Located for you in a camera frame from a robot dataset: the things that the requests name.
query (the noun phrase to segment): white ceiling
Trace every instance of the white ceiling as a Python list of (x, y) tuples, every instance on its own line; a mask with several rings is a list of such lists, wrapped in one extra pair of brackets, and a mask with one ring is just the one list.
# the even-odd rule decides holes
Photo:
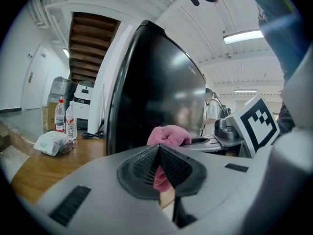
[(111, 17), (116, 12), (119, 20), (156, 22), (192, 57), (209, 87), (221, 96), (232, 95), (234, 89), (257, 89), (265, 99), (268, 95), (269, 100), (280, 101), (283, 75), (265, 39), (229, 45), (223, 41), (225, 35), (259, 28), (254, 0), (200, 0), (198, 7), (189, 0), (41, 0), (45, 15), (55, 17), (51, 29), (64, 45), (69, 33), (65, 6), (73, 3), (100, 6)]

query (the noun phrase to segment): cardboard box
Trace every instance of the cardboard box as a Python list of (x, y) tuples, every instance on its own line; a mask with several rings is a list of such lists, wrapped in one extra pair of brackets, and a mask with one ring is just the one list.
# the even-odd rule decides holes
[(54, 111), (57, 105), (58, 103), (50, 102), (48, 106), (43, 107), (43, 123), (46, 130), (54, 129)]

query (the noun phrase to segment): pink cloth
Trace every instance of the pink cloth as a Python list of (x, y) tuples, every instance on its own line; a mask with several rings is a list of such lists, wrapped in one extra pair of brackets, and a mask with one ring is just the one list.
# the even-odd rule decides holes
[[(164, 127), (156, 127), (151, 132), (147, 145), (150, 144), (172, 144), (180, 146), (181, 144), (190, 144), (191, 138), (189, 133), (183, 128), (176, 125), (168, 125)], [(171, 187), (170, 182), (165, 176), (162, 168), (159, 166), (156, 171), (155, 181), (153, 184), (154, 189), (165, 192)]]

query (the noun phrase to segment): water bottle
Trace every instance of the water bottle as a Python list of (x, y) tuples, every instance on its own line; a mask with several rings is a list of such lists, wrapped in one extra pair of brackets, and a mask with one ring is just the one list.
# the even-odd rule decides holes
[(64, 100), (59, 99), (59, 103), (54, 111), (54, 130), (58, 132), (64, 132), (65, 109), (63, 103)]
[(69, 103), (69, 107), (66, 112), (66, 126), (67, 135), (69, 140), (74, 140), (77, 137), (77, 119), (74, 111), (73, 101)]

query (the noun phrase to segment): backpack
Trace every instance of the backpack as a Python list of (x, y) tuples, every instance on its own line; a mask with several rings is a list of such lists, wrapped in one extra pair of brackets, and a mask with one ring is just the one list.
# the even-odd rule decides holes
[(213, 101), (217, 102), (217, 104), (220, 106), (221, 108), (221, 116), (220, 118), (225, 118), (227, 116), (229, 116), (231, 114), (231, 110), (230, 108), (227, 108), (226, 105), (221, 104), (221, 102), (219, 102), (218, 100), (216, 100), (215, 98), (212, 99)]

